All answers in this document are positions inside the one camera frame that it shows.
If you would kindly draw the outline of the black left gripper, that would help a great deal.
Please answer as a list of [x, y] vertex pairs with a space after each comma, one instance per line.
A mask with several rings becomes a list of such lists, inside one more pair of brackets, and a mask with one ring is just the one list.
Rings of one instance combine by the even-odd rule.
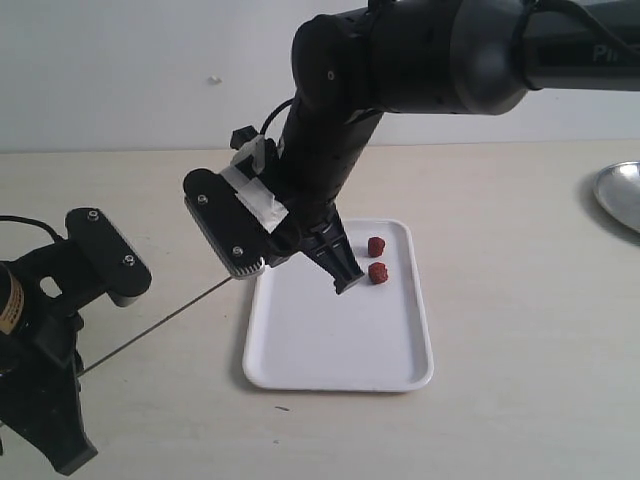
[[97, 455], [82, 418], [77, 336], [79, 310], [104, 292], [71, 240], [1, 263], [1, 421], [57, 473]]

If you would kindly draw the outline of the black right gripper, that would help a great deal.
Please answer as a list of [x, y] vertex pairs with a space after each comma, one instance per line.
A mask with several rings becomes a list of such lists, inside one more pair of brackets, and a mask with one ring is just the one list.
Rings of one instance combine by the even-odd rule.
[[339, 192], [267, 196], [267, 264], [276, 267], [302, 253], [333, 278], [337, 295], [364, 277], [335, 204]]

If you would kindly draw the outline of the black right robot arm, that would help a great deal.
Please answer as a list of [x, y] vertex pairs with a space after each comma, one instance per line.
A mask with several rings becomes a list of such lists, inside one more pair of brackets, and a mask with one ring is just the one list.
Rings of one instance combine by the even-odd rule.
[[362, 272], [335, 200], [386, 114], [502, 115], [531, 91], [635, 91], [635, 1], [372, 1], [297, 30], [266, 182], [288, 211], [261, 256], [303, 253], [338, 292]]

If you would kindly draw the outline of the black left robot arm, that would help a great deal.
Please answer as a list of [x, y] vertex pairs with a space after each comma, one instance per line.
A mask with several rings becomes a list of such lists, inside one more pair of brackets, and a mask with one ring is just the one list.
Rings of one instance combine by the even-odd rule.
[[64, 241], [1, 264], [1, 421], [65, 476], [97, 454], [82, 417], [83, 307], [112, 286]]

